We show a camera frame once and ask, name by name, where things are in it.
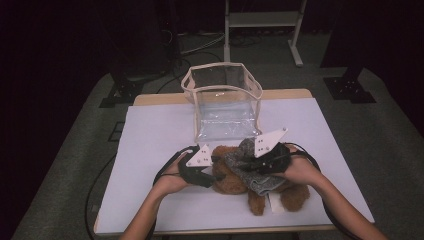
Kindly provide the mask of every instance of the gray carpet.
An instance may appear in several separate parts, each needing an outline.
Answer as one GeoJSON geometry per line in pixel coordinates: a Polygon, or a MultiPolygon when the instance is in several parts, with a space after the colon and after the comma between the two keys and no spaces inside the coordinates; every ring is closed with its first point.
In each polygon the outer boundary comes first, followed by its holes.
{"type": "MultiPolygon", "coordinates": [[[[370,207],[376,226],[390,239],[422,239],[423,138],[391,98],[381,79],[368,70],[361,73],[359,80],[377,103],[351,104],[347,100],[332,99],[323,77],[340,76],[345,69],[319,68],[329,35],[300,36],[298,49],[304,62],[303,68],[294,65],[287,38],[267,36],[250,47],[232,48],[232,61],[244,63],[264,89],[309,89],[317,99],[370,207]]],[[[209,40],[184,36],[181,37],[181,46],[190,49],[209,40]]],[[[222,47],[203,51],[223,58],[222,47]]],[[[184,59],[191,65],[218,61],[215,56],[205,53],[184,59]]],[[[187,67],[188,63],[183,61],[181,67],[175,68],[174,74],[184,73],[187,67]]],[[[147,83],[143,93],[155,93],[172,78],[172,74],[169,74],[147,83]]],[[[129,106],[118,104],[114,108],[99,108],[112,85],[111,77],[105,75],[93,89],[13,239],[90,239],[86,221],[92,234],[118,147],[118,142],[114,140],[119,139],[119,130],[122,130],[119,122],[125,121],[129,106]]],[[[166,92],[182,91],[178,82],[174,81],[161,91],[166,92]]],[[[229,238],[228,235],[208,235],[172,236],[170,239],[229,238]]],[[[343,239],[337,231],[302,232],[299,238],[343,239]]],[[[234,235],[232,239],[292,239],[292,235],[243,234],[234,235]]]]}

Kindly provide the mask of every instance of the brown fur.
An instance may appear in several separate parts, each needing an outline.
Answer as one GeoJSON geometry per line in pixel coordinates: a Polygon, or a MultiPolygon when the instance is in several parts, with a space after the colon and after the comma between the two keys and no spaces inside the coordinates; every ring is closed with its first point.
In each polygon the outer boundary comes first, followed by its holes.
{"type": "MultiPolygon", "coordinates": [[[[231,171],[223,160],[224,154],[235,151],[237,148],[238,147],[218,146],[214,149],[212,155],[221,157],[221,160],[214,163],[212,174],[214,176],[224,174],[225,178],[222,181],[216,181],[213,184],[213,189],[222,194],[241,194],[247,191],[247,202],[250,211],[256,216],[261,216],[265,208],[265,197],[259,196],[256,192],[248,189],[243,181],[231,171]]],[[[299,211],[310,195],[306,185],[294,184],[289,181],[285,181],[274,191],[280,193],[281,203],[291,212],[299,211]]]]}

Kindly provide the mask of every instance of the clear plastic bag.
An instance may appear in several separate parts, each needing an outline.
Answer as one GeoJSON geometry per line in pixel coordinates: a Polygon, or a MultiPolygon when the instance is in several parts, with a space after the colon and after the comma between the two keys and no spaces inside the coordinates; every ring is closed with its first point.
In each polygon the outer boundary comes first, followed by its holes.
{"type": "Polygon", "coordinates": [[[238,140],[261,134],[262,87],[241,63],[191,67],[181,82],[195,105],[195,141],[238,140]]]}

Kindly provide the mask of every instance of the person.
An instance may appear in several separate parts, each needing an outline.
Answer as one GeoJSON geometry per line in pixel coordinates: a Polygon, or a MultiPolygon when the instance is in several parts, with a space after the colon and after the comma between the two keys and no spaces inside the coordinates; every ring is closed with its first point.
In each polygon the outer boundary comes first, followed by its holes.
{"type": "MultiPolygon", "coordinates": [[[[297,150],[289,146],[290,151],[297,150]]],[[[164,171],[156,184],[148,193],[140,209],[121,235],[120,240],[145,239],[153,226],[162,200],[172,193],[176,193],[189,186],[183,178],[178,176],[178,161],[181,155],[170,167],[164,171]]],[[[313,187],[321,196],[333,216],[351,233],[360,239],[387,239],[387,237],[372,223],[370,223],[339,190],[318,171],[304,156],[292,156],[290,166],[284,173],[274,175],[283,177],[297,184],[306,184],[313,187]]]]}

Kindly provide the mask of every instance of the gray cloth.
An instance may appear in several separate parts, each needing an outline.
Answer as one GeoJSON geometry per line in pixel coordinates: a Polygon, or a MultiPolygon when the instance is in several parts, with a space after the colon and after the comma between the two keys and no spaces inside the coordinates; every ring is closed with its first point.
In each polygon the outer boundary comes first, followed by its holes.
{"type": "Polygon", "coordinates": [[[246,172],[239,168],[249,163],[251,157],[254,156],[254,141],[254,138],[244,139],[240,143],[239,148],[234,152],[225,154],[224,159],[227,166],[241,178],[249,189],[255,191],[259,196],[264,196],[283,184],[285,179],[276,176],[260,175],[254,171],[246,172]]]}

